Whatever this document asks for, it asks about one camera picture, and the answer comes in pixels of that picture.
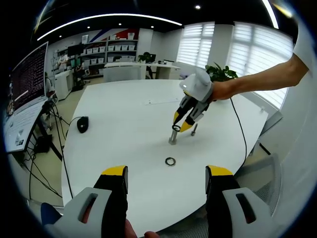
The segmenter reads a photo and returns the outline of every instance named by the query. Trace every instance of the desk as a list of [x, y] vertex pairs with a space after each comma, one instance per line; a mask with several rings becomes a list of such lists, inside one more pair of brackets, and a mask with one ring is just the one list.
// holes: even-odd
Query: desk
[[73, 72], [67, 70], [55, 75], [55, 91], [59, 100], [65, 99], [73, 88]]
[[146, 66], [157, 67], [156, 79], [179, 79], [180, 67], [159, 63], [138, 63], [138, 62], [112, 62], [105, 65], [109, 67], [141, 66], [141, 79], [145, 79]]
[[[177, 144], [170, 145], [173, 116], [183, 96], [179, 80], [88, 86], [73, 118], [89, 116], [89, 128], [80, 134], [72, 123], [64, 149], [73, 194], [93, 187], [105, 169], [127, 165], [127, 218], [138, 236], [160, 231], [200, 208], [206, 202], [206, 165], [236, 173], [244, 162], [245, 145], [230, 100], [211, 103], [196, 135], [192, 137], [191, 130], [179, 133]], [[249, 154], [267, 113], [243, 96], [232, 100]], [[165, 164], [167, 157], [176, 159], [174, 167]], [[71, 197], [64, 167], [61, 185], [65, 205]]]

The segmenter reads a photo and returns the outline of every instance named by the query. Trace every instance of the ceiling light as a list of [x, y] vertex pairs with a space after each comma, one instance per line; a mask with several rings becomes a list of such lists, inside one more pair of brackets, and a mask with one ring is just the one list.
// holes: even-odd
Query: ceiling light
[[274, 15], [274, 12], [273, 12], [271, 5], [269, 4], [268, 0], [262, 0], [262, 2], [267, 9], [267, 12], [271, 18], [271, 21], [272, 21], [274, 28], [278, 29], [277, 20], [276, 20], [276, 17]]
[[91, 19], [91, 18], [104, 17], [104, 16], [138, 16], [138, 17], [146, 17], [146, 18], [151, 18], [151, 19], [160, 20], [160, 21], [166, 21], [166, 22], [178, 25], [178, 26], [182, 26], [181, 23], [178, 23], [176, 21], [167, 20], [167, 19], [164, 19], [164, 18], [161, 18], [161, 17], [157, 17], [157, 16], [149, 16], [149, 15], [142, 15], [142, 14], [131, 14], [131, 13], [111, 13], [111, 14], [87, 16], [87, 17], [80, 18], [80, 19], [77, 19], [77, 20], [74, 20], [74, 21], [70, 21], [68, 23], [65, 23], [65, 24], [63, 24], [63, 25], [61, 25], [61, 26], [59, 26], [57, 28], [54, 28], [53, 30], [45, 33], [43, 36], [39, 37], [37, 40], [39, 41], [40, 39], [46, 37], [50, 33], [54, 32], [54, 31], [56, 31], [56, 30], [58, 30], [58, 29], [60, 29], [60, 28], [62, 28], [64, 26], [68, 26], [70, 24], [73, 24], [73, 23], [76, 23], [76, 22], [79, 22], [79, 21], [84, 21], [84, 20], [88, 20], [88, 19]]

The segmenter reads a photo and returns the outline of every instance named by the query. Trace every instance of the window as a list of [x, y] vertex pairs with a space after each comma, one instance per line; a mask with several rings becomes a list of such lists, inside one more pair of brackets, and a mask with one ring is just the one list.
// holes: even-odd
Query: window
[[[266, 27], [236, 23], [228, 65], [238, 76], [243, 76], [286, 62], [292, 54], [293, 40], [290, 37]], [[255, 93], [280, 109], [287, 88]]]
[[214, 23], [185, 26], [179, 43], [177, 62], [205, 68], [211, 48]]

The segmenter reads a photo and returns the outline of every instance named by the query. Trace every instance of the green plant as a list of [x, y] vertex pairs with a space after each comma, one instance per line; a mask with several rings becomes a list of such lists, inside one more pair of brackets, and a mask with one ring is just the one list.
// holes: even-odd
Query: green plant
[[205, 66], [206, 72], [209, 74], [212, 82], [225, 82], [238, 77], [235, 71], [229, 69], [229, 66], [226, 65], [224, 69], [221, 69], [217, 63], [214, 62], [214, 64], [216, 67], [210, 65]]
[[139, 55], [138, 56], [138, 61], [139, 62], [142, 62], [142, 61], [145, 61], [145, 62], [149, 62], [151, 60], [151, 55], [149, 52], [144, 52], [143, 55]]

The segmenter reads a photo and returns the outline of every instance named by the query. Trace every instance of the shelf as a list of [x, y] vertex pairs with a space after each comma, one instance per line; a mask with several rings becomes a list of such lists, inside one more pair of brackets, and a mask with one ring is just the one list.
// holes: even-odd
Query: shelf
[[136, 52], [136, 51], [107, 51], [108, 53], [120, 53], [120, 52]]
[[94, 65], [100, 65], [100, 64], [105, 64], [105, 63], [91, 63], [88, 66], [94, 66]]
[[126, 40], [124, 40], [124, 39], [123, 39], [123, 40], [120, 40], [120, 39], [119, 39], [119, 40], [108, 40], [108, 41], [111, 42], [111, 41], [138, 41], [138, 40], [127, 40], [127, 39], [126, 39]]
[[80, 55], [80, 57], [83, 56], [91, 56], [91, 55], [97, 55], [97, 54], [105, 54], [106, 52], [97, 52], [97, 53], [91, 53], [91, 54], [85, 54], [85, 55]]
[[106, 43], [106, 41], [94, 41], [94, 42], [88, 42], [88, 43], [85, 43], [84, 45], [91, 45], [91, 44], [96, 44], [96, 43]]

